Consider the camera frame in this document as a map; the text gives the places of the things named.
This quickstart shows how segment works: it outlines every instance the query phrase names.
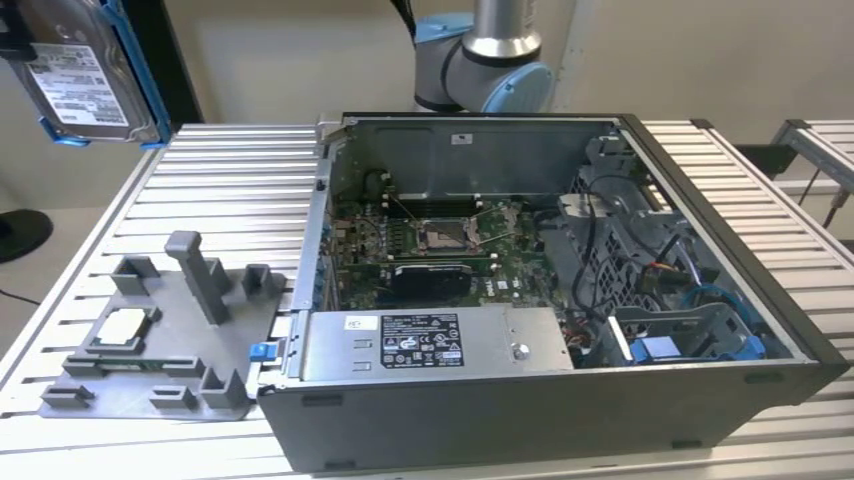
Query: hard drive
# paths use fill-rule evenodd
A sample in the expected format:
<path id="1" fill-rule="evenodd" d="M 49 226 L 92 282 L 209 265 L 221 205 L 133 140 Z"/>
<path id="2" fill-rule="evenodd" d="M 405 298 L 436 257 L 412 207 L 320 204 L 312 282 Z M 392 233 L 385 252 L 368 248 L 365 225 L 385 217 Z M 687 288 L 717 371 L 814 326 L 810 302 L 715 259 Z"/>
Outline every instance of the hard drive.
<path id="1" fill-rule="evenodd" d="M 122 2 L 6 0 L 0 13 L 9 30 L 2 56 L 52 140 L 168 141 L 169 117 Z"/>

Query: gray case side panel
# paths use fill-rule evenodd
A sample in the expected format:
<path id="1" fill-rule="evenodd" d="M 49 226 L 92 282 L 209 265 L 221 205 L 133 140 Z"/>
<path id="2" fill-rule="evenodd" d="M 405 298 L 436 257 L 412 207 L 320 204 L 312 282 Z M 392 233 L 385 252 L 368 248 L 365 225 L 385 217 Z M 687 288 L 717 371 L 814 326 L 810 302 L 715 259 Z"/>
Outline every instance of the gray case side panel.
<path id="1" fill-rule="evenodd" d="M 818 369 L 727 366 L 292 389 L 257 401 L 300 472 L 511 463 L 669 450 L 673 442 L 711 447 L 762 410 L 795 402 L 795 387 Z M 782 381 L 744 381 L 770 373 Z"/>

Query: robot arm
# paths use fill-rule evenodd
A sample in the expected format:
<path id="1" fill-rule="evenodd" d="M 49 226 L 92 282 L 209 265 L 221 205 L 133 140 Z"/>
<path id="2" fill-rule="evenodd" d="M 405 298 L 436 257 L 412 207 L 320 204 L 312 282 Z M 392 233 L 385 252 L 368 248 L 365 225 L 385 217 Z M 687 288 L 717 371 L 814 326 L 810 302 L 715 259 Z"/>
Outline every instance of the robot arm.
<path id="1" fill-rule="evenodd" d="M 420 19 L 415 30 L 415 103 L 427 111 L 539 112 L 553 75 L 539 62 L 533 0 L 476 0 L 473 16 Z"/>

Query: aluminum extrusion table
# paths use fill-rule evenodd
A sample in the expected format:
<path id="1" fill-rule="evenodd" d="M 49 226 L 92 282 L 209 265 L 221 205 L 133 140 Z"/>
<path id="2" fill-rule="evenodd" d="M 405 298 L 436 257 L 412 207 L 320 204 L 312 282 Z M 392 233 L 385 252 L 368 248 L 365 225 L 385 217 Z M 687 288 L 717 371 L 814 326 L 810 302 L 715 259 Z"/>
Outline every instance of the aluminum extrusion table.
<path id="1" fill-rule="evenodd" d="M 818 327 L 854 358 L 851 254 L 713 129 L 687 121 L 645 126 Z M 34 411 L 112 294 L 106 274 L 121 255 L 152 254 L 157 268 L 169 268 L 160 251 L 165 238 L 177 228 L 192 229 L 204 235 L 205 255 L 226 268 L 268 263 L 293 279 L 314 145 L 312 126 L 197 125 L 184 127 L 168 149 L 145 154 L 0 362 L 4 477 L 12 472 L 8 478 L 306 478 L 290 471 L 258 409 L 226 423 L 58 420 Z M 286 329 L 281 310 L 273 337 Z M 712 449 L 347 478 L 847 478 L 852 380 L 848 372 L 804 404 L 762 412 Z"/>

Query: blue tab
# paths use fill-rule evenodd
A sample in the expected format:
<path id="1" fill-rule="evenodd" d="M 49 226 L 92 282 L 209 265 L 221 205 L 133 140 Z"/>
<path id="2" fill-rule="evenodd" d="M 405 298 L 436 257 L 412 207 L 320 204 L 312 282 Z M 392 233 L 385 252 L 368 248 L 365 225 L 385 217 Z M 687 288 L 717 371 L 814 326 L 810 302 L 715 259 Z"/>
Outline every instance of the blue tab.
<path id="1" fill-rule="evenodd" d="M 274 343 L 256 343 L 249 347 L 249 362 L 272 362 L 277 350 Z"/>
<path id="2" fill-rule="evenodd" d="M 475 24 L 475 16 L 468 12 L 440 13 L 417 19 L 415 43 L 432 42 L 465 33 Z"/>

